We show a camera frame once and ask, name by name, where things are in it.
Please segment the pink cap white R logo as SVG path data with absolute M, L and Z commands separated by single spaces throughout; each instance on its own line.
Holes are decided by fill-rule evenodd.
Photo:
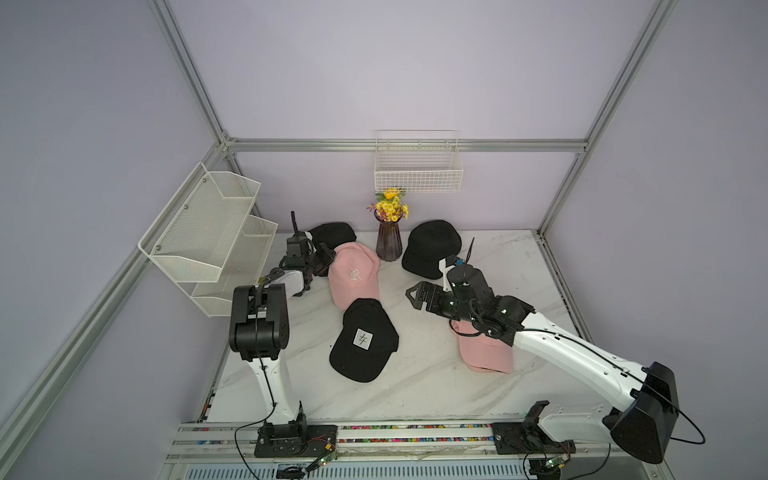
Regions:
M 336 256 L 328 270 L 334 304 L 346 310 L 357 299 L 379 300 L 380 260 L 376 253 L 357 242 L 341 244 L 334 251 Z

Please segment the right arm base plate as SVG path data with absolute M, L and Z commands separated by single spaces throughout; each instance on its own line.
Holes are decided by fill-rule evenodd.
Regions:
M 499 455 L 575 453 L 575 443 L 572 440 L 565 442 L 552 440 L 539 426 L 541 413 L 549 404 L 547 400 L 537 401 L 521 421 L 492 423 L 492 439 L 496 453 Z

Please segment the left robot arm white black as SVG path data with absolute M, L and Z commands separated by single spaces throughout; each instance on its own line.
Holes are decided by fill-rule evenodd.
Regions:
M 269 407 L 263 422 L 275 427 L 293 427 L 302 418 L 281 353 L 290 339 L 288 299 L 309 291 L 319 268 L 312 235 L 299 229 L 295 214 L 291 223 L 279 265 L 259 283 L 234 289 L 229 326 L 229 347 L 253 370 Z

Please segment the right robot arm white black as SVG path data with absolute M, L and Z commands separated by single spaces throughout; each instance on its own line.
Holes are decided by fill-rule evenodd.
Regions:
M 468 322 L 480 335 L 532 353 L 591 388 L 609 405 L 601 415 L 596 408 L 554 407 L 539 401 L 530 410 L 534 428 L 553 443 L 612 443 L 645 463 L 663 462 L 682 414 L 670 368 L 623 359 L 571 335 L 531 304 L 495 294 L 468 259 L 451 255 L 440 269 L 440 284 L 421 281 L 406 290 L 414 309 L 450 323 Z

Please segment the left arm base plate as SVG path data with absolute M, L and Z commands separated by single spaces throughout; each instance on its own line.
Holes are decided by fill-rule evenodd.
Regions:
M 299 413 L 285 424 L 266 423 L 258 430 L 254 448 L 256 458 L 319 457 L 328 453 L 337 442 L 338 426 L 308 424 Z

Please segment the black cap white patch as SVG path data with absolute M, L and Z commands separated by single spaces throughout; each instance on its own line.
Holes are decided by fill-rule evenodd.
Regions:
M 329 362 L 347 379 L 370 383 L 398 348 L 399 334 L 381 302 L 359 298 L 343 314 L 342 330 L 331 349 Z

